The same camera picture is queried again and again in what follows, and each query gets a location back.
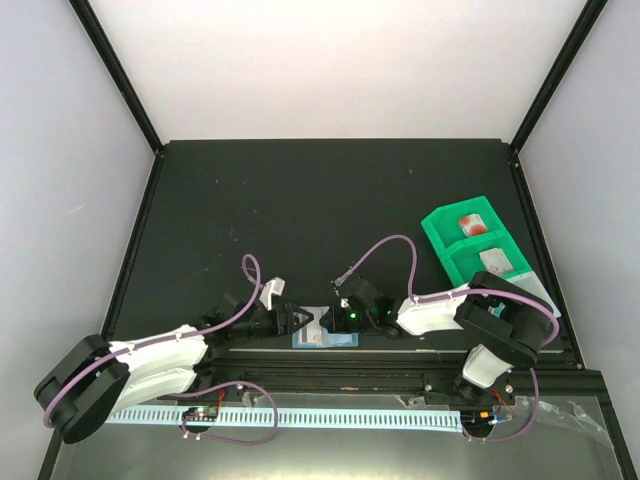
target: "transparent plastic sheet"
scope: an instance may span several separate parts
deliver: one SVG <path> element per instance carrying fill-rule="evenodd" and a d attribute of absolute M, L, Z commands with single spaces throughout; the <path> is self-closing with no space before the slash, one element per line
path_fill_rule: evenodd
<path fill-rule="evenodd" d="M 267 407 L 261 395 L 251 403 Z M 427 408 L 423 397 L 416 395 L 363 394 L 275 394 L 283 407 L 308 408 Z M 580 408 L 574 414 L 574 401 Z M 579 420 L 594 420 L 604 425 L 595 397 L 543 397 L 543 401 Z M 533 405 L 527 399 L 528 407 Z M 154 402 L 175 403 L 175 400 Z M 500 437 L 521 428 L 531 413 L 527 404 L 519 403 L 518 418 L 496 426 L 492 435 Z M 461 434 L 406 431 L 340 431 L 289 429 L 277 438 L 277 444 L 247 450 L 223 443 L 186 441 L 173 427 L 105 425 L 87 440 L 63 445 L 54 479 L 111 480 L 113 478 L 200 478 L 221 473 L 229 478 L 263 478 L 265 468 L 283 478 L 350 479 L 591 479 L 622 480 L 615 453 L 600 442 L 573 429 L 554 428 L 536 422 L 531 431 L 517 441 L 500 444 L 468 443 Z M 220 427 L 223 432 L 241 439 L 260 435 L 253 429 Z M 132 452 L 141 459 L 140 469 L 132 470 Z M 318 460 L 313 452 L 322 452 Z M 247 462 L 247 456 L 256 462 Z"/>
<path fill-rule="evenodd" d="M 273 397 L 276 403 L 283 407 L 449 410 L 446 405 L 426 405 L 422 396 L 281 393 Z M 552 402 L 547 400 L 540 400 L 536 424 L 565 428 L 587 435 L 613 450 L 613 443 L 606 428 L 594 420 L 579 403 L 563 397 L 554 397 Z M 253 392 L 245 392 L 242 403 L 253 407 L 269 406 L 262 395 Z M 509 430 L 516 431 L 521 428 L 531 415 L 532 407 L 533 397 L 516 396 L 515 405 L 512 407 L 513 421 L 508 422 L 511 424 Z"/>
<path fill-rule="evenodd" d="M 533 407 L 533 397 L 516 397 L 513 407 L 519 417 L 528 417 Z M 554 398 L 553 403 L 540 400 L 536 423 L 551 427 L 566 428 L 588 435 L 601 445 L 613 450 L 613 443 L 606 428 L 596 422 L 584 408 L 573 400 Z"/>

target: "green tray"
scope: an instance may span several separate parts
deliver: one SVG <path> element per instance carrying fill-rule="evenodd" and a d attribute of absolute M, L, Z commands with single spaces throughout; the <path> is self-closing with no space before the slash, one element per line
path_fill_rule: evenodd
<path fill-rule="evenodd" d="M 482 217 L 489 231 L 467 238 L 458 220 L 472 213 Z M 531 271 L 531 266 L 487 197 L 476 197 L 436 208 L 420 224 L 454 287 L 471 281 L 476 272 L 485 270 L 480 252 L 491 248 L 501 248 L 513 265 L 514 271 L 503 275 L 503 278 Z"/>

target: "red object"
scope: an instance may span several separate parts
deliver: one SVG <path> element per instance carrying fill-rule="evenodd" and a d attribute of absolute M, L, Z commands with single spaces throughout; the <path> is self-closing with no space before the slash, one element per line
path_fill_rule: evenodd
<path fill-rule="evenodd" d="M 469 231 L 471 232 L 471 236 L 475 236 L 475 235 L 481 235 L 483 233 L 487 233 L 489 229 L 484 225 L 474 225 L 473 227 L 471 227 L 471 230 Z"/>
<path fill-rule="evenodd" d="M 498 393 L 498 391 L 495 388 L 491 389 L 491 393 L 493 393 L 493 396 L 498 399 L 498 401 L 500 402 L 501 405 L 504 405 L 505 407 L 507 407 L 507 410 L 509 410 L 509 413 L 511 413 L 512 415 L 515 415 L 515 412 L 513 411 L 513 408 L 511 408 L 509 405 L 507 405 L 507 402 L 504 401 L 502 396 Z"/>
<path fill-rule="evenodd" d="M 225 390 L 224 388 L 222 390 L 220 390 L 220 393 L 218 394 L 218 405 L 217 407 L 220 408 L 220 405 L 222 405 L 222 399 L 224 398 L 225 395 Z"/>

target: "white panel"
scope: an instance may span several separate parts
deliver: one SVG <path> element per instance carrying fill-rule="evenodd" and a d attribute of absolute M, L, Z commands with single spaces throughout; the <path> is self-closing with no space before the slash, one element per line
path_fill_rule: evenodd
<path fill-rule="evenodd" d="M 640 467 L 640 2 L 609 2 L 522 162 L 589 368 Z"/>
<path fill-rule="evenodd" d="M 168 425 L 183 421 L 184 412 L 194 407 L 136 405 L 109 417 L 116 425 Z M 270 427 L 272 408 L 222 407 L 212 421 L 187 422 L 187 425 L 218 427 Z M 278 408 L 278 428 L 360 428 L 369 430 L 432 430 L 462 433 L 460 412 L 436 410 L 356 410 L 332 408 Z"/>
<path fill-rule="evenodd" d="M 153 156 L 68 2 L 0 4 L 0 464 L 26 479 L 33 389 L 99 330 Z"/>
<path fill-rule="evenodd" d="M 584 0 L 93 0 L 162 140 L 510 141 Z"/>

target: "black work surface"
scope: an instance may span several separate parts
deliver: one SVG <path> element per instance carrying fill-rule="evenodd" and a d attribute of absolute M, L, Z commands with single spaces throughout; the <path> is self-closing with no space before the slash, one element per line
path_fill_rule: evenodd
<path fill-rule="evenodd" d="M 286 280 L 290 301 L 326 305 L 336 300 L 331 280 L 376 241 L 404 233 L 418 249 L 414 292 L 448 290 L 420 221 L 439 206 L 479 195 L 488 197 L 537 271 L 499 140 L 171 142 L 113 337 L 135 339 L 195 322 L 230 288 L 244 288 L 248 297 L 244 253 L 258 258 L 265 279 Z M 391 242 L 360 273 L 379 290 L 406 296 L 410 262 L 408 245 Z M 359 349 L 466 351 L 472 345 L 464 333 L 449 331 L 423 340 L 361 335 Z M 248 348 L 289 349 L 291 337 Z M 561 343 L 548 348 L 561 350 Z"/>

